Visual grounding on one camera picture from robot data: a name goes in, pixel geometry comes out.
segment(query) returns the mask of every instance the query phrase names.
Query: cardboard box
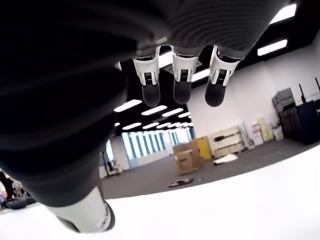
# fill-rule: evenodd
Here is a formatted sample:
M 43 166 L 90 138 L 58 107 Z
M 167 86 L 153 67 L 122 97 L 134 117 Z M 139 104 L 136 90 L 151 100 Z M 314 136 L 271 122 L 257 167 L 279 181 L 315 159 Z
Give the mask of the cardboard box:
M 175 155 L 175 164 L 178 174 L 188 174 L 194 171 L 192 152 L 192 150 L 187 150 Z
M 251 126 L 251 130 L 255 131 L 255 130 L 260 130 L 260 125 L 259 124 L 254 124 Z
M 194 139 L 188 143 L 174 146 L 173 154 L 175 155 L 175 159 L 177 159 L 179 153 L 182 153 L 188 150 L 192 150 L 191 152 L 192 167 L 193 167 L 193 171 L 196 171 L 203 166 L 197 139 Z

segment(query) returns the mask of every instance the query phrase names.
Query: gray carpet floor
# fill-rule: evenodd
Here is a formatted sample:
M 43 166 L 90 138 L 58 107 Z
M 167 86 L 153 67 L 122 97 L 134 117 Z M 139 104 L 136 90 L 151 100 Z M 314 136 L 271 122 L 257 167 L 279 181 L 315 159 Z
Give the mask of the gray carpet floor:
M 214 165 L 211 160 L 208 160 L 204 162 L 203 168 L 200 170 L 182 176 L 177 174 L 175 158 L 171 155 L 124 171 L 120 176 L 102 179 L 102 191 L 106 199 L 115 199 L 192 187 L 266 167 L 302 153 L 318 144 L 319 142 L 304 145 L 289 139 L 274 140 L 236 154 L 238 159 L 232 162 Z M 169 184 L 181 178 L 194 178 L 194 181 L 187 185 L 168 188 Z

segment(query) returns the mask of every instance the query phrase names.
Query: paper on floor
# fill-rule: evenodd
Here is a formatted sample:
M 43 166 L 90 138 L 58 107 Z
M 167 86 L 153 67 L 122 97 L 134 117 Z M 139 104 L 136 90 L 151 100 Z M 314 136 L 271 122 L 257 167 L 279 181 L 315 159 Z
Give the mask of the paper on floor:
M 231 161 L 234 161 L 238 159 L 238 157 L 232 153 L 228 154 L 228 155 L 225 155 L 224 157 L 221 157 L 217 160 L 213 160 L 213 162 L 215 164 L 222 164 L 222 163 L 227 163 L 227 162 L 231 162 Z

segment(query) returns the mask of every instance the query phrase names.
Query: window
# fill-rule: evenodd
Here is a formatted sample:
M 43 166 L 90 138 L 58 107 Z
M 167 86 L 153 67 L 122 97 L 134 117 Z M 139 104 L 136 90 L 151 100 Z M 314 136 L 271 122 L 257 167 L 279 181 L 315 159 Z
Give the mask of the window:
M 122 139 L 130 160 L 166 149 L 160 131 L 124 132 Z
M 105 150 L 106 150 L 106 154 L 107 154 L 109 160 L 114 159 L 114 154 L 112 152 L 110 140 L 106 143 Z
M 172 131 L 170 133 L 172 144 L 179 145 L 192 141 L 192 135 L 190 133 L 190 128 L 180 128 Z

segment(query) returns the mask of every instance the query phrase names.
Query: black ceiling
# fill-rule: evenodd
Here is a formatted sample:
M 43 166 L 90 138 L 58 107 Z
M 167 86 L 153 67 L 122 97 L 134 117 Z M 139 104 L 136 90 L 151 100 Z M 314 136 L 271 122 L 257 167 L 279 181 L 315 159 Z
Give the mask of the black ceiling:
M 317 34 L 320 27 L 320 14 L 318 0 L 299 0 L 292 1 L 292 3 L 297 4 L 297 9 L 295 16 L 273 23 L 264 32 L 258 42 L 255 44 L 254 48 L 246 56 L 246 58 L 237 66 L 237 70 L 250 66 L 252 64 L 258 63 L 260 61 L 266 61 L 271 58 L 277 57 L 279 55 L 291 52 L 293 50 L 302 48 L 312 43 L 315 35 Z M 278 42 L 280 40 L 287 39 L 287 46 L 283 49 L 277 50 L 275 52 L 258 56 L 257 49 L 267 46 L 269 44 Z M 213 46 L 206 46 L 199 57 L 199 61 L 202 63 L 196 71 L 207 69 L 209 67 L 211 53 Z M 171 49 L 167 46 L 161 48 L 161 53 L 170 51 Z M 138 99 L 142 100 L 142 89 L 139 78 L 136 74 L 136 70 L 132 60 L 121 63 L 122 71 L 128 76 L 128 100 Z M 208 78 L 200 79 L 192 83 L 192 88 L 196 88 L 207 83 Z M 159 85 L 161 92 L 161 101 L 159 105 L 168 106 L 167 109 L 157 112 L 149 116 L 141 115 L 142 112 L 149 110 L 150 107 L 145 105 L 143 102 L 135 107 L 129 108 L 125 111 L 117 113 L 117 122 L 120 123 L 118 127 L 115 128 L 115 134 L 120 134 L 121 132 L 137 132 L 144 131 L 143 126 L 148 125 L 152 122 L 163 123 L 176 123 L 176 122 L 190 122 L 191 119 L 188 117 L 178 118 L 178 115 L 187 112 L 186 105 L 179 105 L 174 101 L 173 98 L 173 83 L 174 76 L 164 70 L 160 70 L 159 74 Z M 184 111 L 179 114 L 175 114 L 168 118 L 162 118 L 162 114 L 176 108 L 183 108 Z M 132 128 L 130 130 L 122 130 L 123 127 L 133 124 L 142 123 L 141 126 Z M 149 130 L 156 130 L 156 127 L 149 128 Z

